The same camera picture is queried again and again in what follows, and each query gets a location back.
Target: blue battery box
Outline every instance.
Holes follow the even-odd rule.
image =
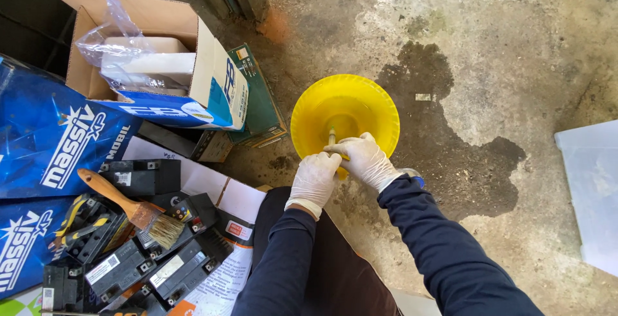
[[[42,282],[45,264],[66,255],[52,252],[74,196],[3,200],[0,205],[0,299]]]
[[[0,54],[0,198],[88,192],[77,169],[121,160],[142,121]]]

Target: dark pants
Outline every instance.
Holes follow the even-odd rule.
[[[290,190],[290,187],[271,189],[259,208],[253,239],[253,267],[267,249],[268,233],[283,215]],[[322,212],[316,226],[302,310],[302,316],[313,315],[398,315],[390,291],[371,265],[354,252],[326,211]]]

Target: person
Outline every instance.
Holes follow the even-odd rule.
[[[269,191],[256,220],[253,269],[232,315],[400,315],[373,268],[322,211],[340,165],[378,191],[378,206],[398,227],[443,315],[542,315],[472,235],[444,217],[418,179],[395,169],[369,133],[307,156],[291,189]]]

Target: small paper scrap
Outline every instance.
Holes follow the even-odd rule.
[[[417,101],[431,101],[431,94],[417,94]]]

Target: white latex glove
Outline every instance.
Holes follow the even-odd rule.
[[[344,138],[336,145],[324,147],[324,151],[348,156],[350,160],[342,161],[341,167],[379,193],[404,174],[395,169],[368,132],[360,137]]]
[[[322,208],[335,188],[337,181],[335,172],[339,164],[341,164],[339,154],[328,156],[327,153],[321,152],[305,157],[298,165],[290,199],[286,202],[285,209],[292,204],[298,204],[319,219]]]

